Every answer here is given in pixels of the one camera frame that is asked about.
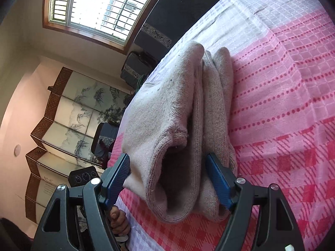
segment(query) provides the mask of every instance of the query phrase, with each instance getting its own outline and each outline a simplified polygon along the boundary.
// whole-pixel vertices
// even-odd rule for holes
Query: blue gripper pad
[[[101,185],[99,203],[103,210],[110,210],[116,203],[129,172],[130,158],[127,154],[121,154],[114,166],[106,169],[101,175],[103,183]]]
[[[212,181],[219,201],[228,210],[232,210],[232,188],[234,188],[235,176],[229,168],[223,167],[214,153],[206,156],[205,167],[208,177]]]

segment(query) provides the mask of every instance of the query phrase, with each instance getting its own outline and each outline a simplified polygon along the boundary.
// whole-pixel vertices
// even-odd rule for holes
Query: wooden window frame
[[[43,8],[42,8],[42,24],[43,28],[51,29],[58,32],[63,32],[72,36],[76,36],[99,45],[110,48],[114,51],[127,55],[131,45],[133,44],[135,37],[143,26],[145,20],[149,16],[153,7],[157,3],[158,0],[148,0],[144,5],[143,9],[139,14],[139,18],[133,24],[132,29],[130,30],[130,36],[128,36],[124,45],[118,44],[101,36],[97,36],[93,33],[89,33],[87,31],[83,31],[77,28],[68,27],[65,25],[49,22],[49,11],[50,11],[50,0],[43,0]]]

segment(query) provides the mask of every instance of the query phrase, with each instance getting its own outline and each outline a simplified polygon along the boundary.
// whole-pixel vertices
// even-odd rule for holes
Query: window frame
[[[108,37],[103,37],[104,33],[101,33],[101,36],[97,35],[100,33],[96,31],[95,31],[95,34],[91,33],[89,31],[90,28],[85,29],[83,28],[84,26],[71,24],[71,27],[70,27],[70,26],[59,24],[57,22],[49,21],[50,9],[52,7],[51,0],[43,0],[42,24],[43,24],[43,28],[51,29],[51,30],[58,31],[58,32],[63,32],[69,35],[73,35],[73,36],[97,43],[99,45],[105,46],[107,48],[110,48],[114,51],[117,51],[119,53],[126,55],[128,54],[129,49],[135,40],[135,37],[137,36],[146,18],[149,16],[151,10],[153,9],[157,1],[158,0],[147,0],[142,10],[140,11],[138,18],[135,20],[135,23],[133,24],[125,43],[121,43],[121,42],[118,43],[117,40],[113,41],[113,40],[108,39]],[[68,1],[68,9],[71,8],[72,2],[73,1],[70,1],[70,0]]]

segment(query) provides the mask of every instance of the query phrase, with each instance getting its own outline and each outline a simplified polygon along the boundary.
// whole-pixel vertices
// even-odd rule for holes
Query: knitted fabric
[[[228,50],[212,59],[191,42],[168,64],[164,79],[145,82],[129,105],[122,151],[130,156],[131,174],[124,187],[160,220],[176,223],[192,211],[211,220],[225,217],[203,160],[215,152],[236,173],[226,112],[232,84]]]

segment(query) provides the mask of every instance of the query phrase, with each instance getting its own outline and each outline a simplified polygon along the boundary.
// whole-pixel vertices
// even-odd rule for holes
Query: pink and white plaid fabric
[[[335,27],[317,0],[221,0],[172,48],[148,78],[159,81],[190,40],[232,55],[235,87],[229,135],[238,173],[277,183],[298,221],[306,250],[322,241],[335,216]],[[127,111],[109,165],[121,154]],[[196,214],[159,222],[123,190],[117,205],[132,224],[130,250],[213,250],[225,222]],[[243,250],[257,222],[253,210]]]

